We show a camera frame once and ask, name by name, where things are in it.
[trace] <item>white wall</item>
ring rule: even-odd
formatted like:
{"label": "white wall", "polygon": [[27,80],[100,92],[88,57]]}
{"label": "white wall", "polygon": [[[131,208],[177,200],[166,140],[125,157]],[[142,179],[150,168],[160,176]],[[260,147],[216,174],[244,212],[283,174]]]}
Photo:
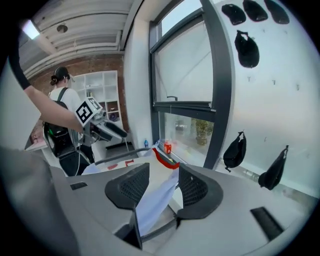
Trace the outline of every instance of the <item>white wall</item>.
{"label": "white wall", "polygon": [[[253,22],[247,16],[246,22],[237,26],[230,23],[221,7],[233,3],[243,9],[242,1],[227,0],[215,5],[232,45],[235,66],[232,117],[221,155],[237,132],[244,130],[247,150],[240,166],[261,174],[289,145],[280,183],[319,197],[319,54],[288,9],[284,7],[290,23],[281,25],[274,22],[263,0],[256,2],[266,10],[268,19]],[[257,67],[240,65],[234,44],[237,30],[254,37],[260,53]]]}
{"label": "white wall", "polygon": [[125,47],[123,76],[125,104],[132,143],[144,148],[152,143],[149,91],[149,22],[156,18],[169,0],[144,1],[136,15]]}

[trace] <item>white t-shirt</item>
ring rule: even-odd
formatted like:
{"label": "white t-shirt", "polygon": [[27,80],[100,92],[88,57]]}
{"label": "white t-shirt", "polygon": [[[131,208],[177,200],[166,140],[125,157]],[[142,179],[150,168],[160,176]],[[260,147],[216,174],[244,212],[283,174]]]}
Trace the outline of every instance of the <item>white t-shirt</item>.
{"label": "white t-shirt", "polygon": [[[62,89],[63,89],[63,87],[53,89],[49,94],[49,98],[53,101],[57,101]],[[74,112],[74,113],[76,112],[76,110],[80,106],[80,104],[82,103],[78,93],[74,89],[71,89],[71,88],[68,88],[64,92],[64,94],[61,98],[61,102],[63,102],[66,105],[68,110],[70,110],[71,112]],[[70,137],[71,137],[71,140],[73,143],[75,141],[74,138],[77,137],[79,139],[79,134],[75,130],[68,129],[68,131],[69,131],[69,134],[70,134]]]}

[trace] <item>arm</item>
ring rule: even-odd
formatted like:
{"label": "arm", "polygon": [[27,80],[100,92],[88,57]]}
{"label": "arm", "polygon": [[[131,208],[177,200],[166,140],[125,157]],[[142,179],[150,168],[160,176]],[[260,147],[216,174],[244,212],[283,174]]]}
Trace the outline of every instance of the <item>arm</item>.
{"label": "arm", "polygon": [[16,40],[15,45],[9,53],[9,63],[11,69],[21,85],[24,92],[28,95],[33,104],[41,112],[41,119],[45,122],[73,129],[79,133],[83,131],[82,125],[76,118],[76,115],[58,105],[41,91],[30,85],[19,63],[19,41]]}
{"label": "arm", "polygon": [[70,128],[78,133],[83,131],[82,125],[73,112],[58,105],[33,86],[28,86],[24,92],[41,112],[41,120],[57,126]]}

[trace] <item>black mesh pad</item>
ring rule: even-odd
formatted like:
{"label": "black mesh pad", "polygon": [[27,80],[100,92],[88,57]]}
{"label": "black mesh pad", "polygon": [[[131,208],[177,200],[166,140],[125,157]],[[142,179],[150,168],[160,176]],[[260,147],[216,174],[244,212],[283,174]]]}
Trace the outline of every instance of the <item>black mesh pad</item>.
{"label": "black mesh pad", "polygon": [[149,163],[144,163],[126,174],[110,180],[105,186],[105,195],[116,207],[134,210],[149,185],[149,167]]}
{"label": "black mesh pad", "polygon": [[213,179],[194,171],[181,163],[179,187],[182,192],[183,209],[177,212],[177,225],[181,220],[203,219],[221,204],[224,192]]}

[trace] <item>ceiling light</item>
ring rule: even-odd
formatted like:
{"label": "ceiling light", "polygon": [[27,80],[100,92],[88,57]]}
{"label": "ceiling light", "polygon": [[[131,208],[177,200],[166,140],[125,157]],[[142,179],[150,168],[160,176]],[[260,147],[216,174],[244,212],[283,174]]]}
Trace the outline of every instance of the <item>ceiling light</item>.
{"label": "ceiling light", "polygon": [[36,29],[35,25],[31,20],[27,20],[25,24],[22,26],[22,30],[30,39],[34,39],[38,35],[40,35],[39,31]]}

